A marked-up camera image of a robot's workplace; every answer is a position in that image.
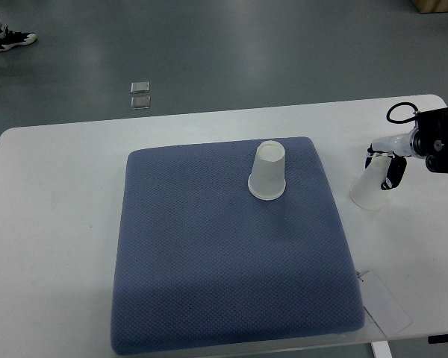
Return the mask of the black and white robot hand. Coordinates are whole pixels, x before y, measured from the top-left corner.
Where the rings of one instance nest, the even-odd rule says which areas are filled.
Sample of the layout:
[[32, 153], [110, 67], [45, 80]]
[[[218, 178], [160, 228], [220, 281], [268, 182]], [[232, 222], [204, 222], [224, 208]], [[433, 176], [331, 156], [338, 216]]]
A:
[[387, 191], [400, 185], [407, 166], [406, 158], [414, 156], [416, 156], [416, 152], [413, 149], [412, 134], [381, 137], [373, 140], [367, 149], [365, 168], [377, 157], [390, 159], [384, 179], [380, 184], [380, 189]]

